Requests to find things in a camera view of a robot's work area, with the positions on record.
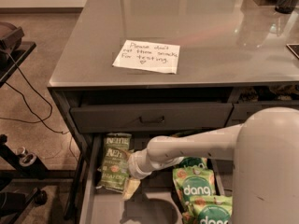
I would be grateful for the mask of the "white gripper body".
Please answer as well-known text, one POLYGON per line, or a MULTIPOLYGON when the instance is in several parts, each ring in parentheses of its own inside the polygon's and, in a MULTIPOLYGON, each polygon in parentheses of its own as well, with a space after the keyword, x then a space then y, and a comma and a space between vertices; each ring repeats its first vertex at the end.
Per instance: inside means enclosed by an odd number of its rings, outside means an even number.
POLYGON ((146 149, 134 152, 128 160, 130 175, 136 179, 144 179, 154 171, 153 162, 146 149))

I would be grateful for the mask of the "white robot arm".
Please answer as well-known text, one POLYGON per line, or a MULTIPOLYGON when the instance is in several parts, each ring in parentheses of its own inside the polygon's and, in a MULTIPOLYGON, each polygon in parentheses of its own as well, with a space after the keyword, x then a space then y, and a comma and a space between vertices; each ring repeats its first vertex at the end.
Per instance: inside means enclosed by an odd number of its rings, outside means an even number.
POLYGON ((185 137, 157 136, 128 161, 143 179, 205 157, 233 163, 233 224, 299 224, 299 111, 271 107, 244 123, 185 137))

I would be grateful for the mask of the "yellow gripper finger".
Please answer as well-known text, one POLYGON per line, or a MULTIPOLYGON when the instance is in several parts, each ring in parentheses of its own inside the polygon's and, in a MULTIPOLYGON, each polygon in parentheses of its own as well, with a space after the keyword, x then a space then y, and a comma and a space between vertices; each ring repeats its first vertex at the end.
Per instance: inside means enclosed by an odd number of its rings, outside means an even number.
POLYGON ((129 161, 129 159, 133 155, 134 151, 133 150, 122 150, 121 153, 122 153, 123 158, 126 161, 129 161))
POLYGON ((140 183, 141 183, 141 181, 139 179, 135 179, 135 178, 130 177, 125 182, 124 190, 123 190, 123 193, 122 193, 122 198, 125 201, 130 200, 131 197, 136 192, 136 190, 138 189, 140 183))

